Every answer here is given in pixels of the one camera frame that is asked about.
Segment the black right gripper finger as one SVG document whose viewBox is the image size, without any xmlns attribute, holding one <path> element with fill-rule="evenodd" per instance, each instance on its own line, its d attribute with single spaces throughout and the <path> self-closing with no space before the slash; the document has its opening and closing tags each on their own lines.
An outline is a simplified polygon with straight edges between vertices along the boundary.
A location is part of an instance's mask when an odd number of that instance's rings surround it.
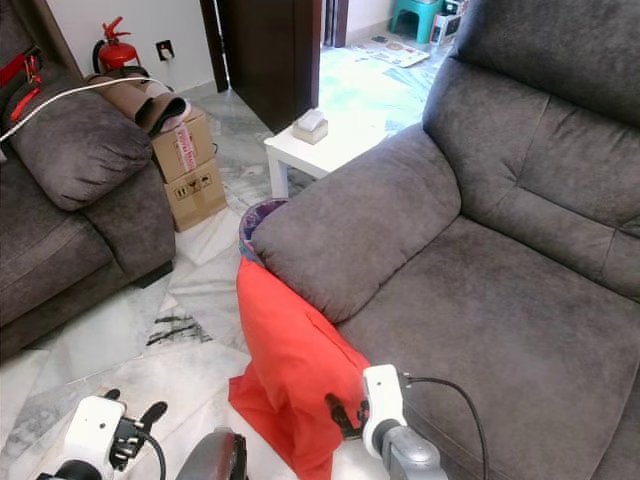
<svg viewBox="0 0 640 480">
<path fill-rule="evenodd" d="M 328 393 L 325 394 L 325 403 L 326 407 L 329 408 L 330 419 L 338 426 L 343 438 L 356 438 L 357 428 L 349 420 L 346 404 L 343 403 L 342 399 L 337 394 Z"/>
</svg>

